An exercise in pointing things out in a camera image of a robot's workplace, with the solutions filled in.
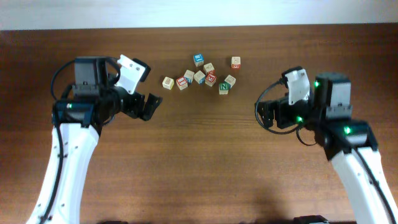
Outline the green N wooden block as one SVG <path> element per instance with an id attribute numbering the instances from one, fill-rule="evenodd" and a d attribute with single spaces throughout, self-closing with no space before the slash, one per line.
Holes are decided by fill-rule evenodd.
<path id="1" fill-rule="evenodd" d="M 222 82 L 218 86 L 218 91 L 220 95 L 227 95 L 229 93 L 230 84 L 227 82 Z"/>

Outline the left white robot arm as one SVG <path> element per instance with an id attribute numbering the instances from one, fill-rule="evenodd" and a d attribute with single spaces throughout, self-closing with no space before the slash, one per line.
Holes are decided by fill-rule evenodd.
<path id="1" fill-rule="evenodd" d="M 107 56 L 77 57 L 75 81 L 52 106 L 52 147 L 44 181 L 28 223 L 79 223 L 86 173 L 104 126 L 118 113 L 148 121 L 162 98 L 136 92 L 150 66 Z"/>

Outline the number 2 wooden block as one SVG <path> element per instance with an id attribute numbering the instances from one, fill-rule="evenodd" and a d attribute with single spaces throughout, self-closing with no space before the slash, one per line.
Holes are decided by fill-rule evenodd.
<path id="1" fill-rule="evenodd" d="M 234 86 L 234 84 L 236 83 L 236 79 L 232 75 L 228 75 L 225 78 L 224 82 L 227 83 L 228 84 L 228 88 L 231 89 Z"/>

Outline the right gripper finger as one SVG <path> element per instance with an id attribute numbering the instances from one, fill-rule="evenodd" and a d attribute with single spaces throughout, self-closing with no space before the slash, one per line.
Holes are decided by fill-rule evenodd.
<path id="1" fill-rule="evenodd" d="M 270 128 L 274 125 L 275 108 L 276 108 L 276 102 L 266 101 L 266 105 L 264 107 L 264 111 L 266 112 L 266 124 L 264 126 L 266 128 Z"/>
<path id="2" fill-rule="evenodd" d="M 259 102 L 258 106 L 257 106 L 257 115 L 263 125 L 266 124 L 266 112 L 264 111 L 265 105 L 266 105 L 266 102 L 262 101 L 262 102 Z"/>

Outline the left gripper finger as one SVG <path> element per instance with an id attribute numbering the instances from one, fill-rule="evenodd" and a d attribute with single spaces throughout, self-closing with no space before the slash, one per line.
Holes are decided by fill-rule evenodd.
<path id="1" fill-rule="evenodd" d="M 143 121 L 150 120 L 153 117 L 156 109 L 162 103 L 162 101 L 163 101 L 162 97 L 155 96 L 152 93 L 150 93 L 147 101 L 144 104 L 143 109 L 141 110 L 139 118 Z"/>
<path id="2" fill-rule="evenodd" d="M 146 119 L 145 115 L 145 95 L 142 95 L 140 93 L 134 93 L 133 94 L 133 100 L 132 100 L 132 117 L 134 119 L 140 118 L 140 119 Z"/>

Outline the blue H wooden block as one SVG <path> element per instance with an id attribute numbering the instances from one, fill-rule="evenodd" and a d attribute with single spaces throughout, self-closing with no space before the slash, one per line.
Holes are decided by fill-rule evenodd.
<path id="1" fill-rule="evenodd" d="M 199 70 L 194 74 L 193 78 L 198 84 L 201 85 L 205 82 L 206 75 L 201 70 Z"/>

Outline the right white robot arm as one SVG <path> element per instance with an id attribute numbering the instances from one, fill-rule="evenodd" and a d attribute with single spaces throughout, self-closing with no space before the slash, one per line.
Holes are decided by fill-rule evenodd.
<path id="1" fill-rule="evenodd" d="M 254 115 L 268 132 L 313 131 L 348 195 L 357 223 L 397 223 L 397 205 L 388 187 L 378 143 L 366 121 L 352 118 L 351 82 L 341 73 L 320 73 L 314 87 L 306 76 L 285 74 L 264 90 L 285 85 L 288 93 L 272 101 L 258 98 Z"/>

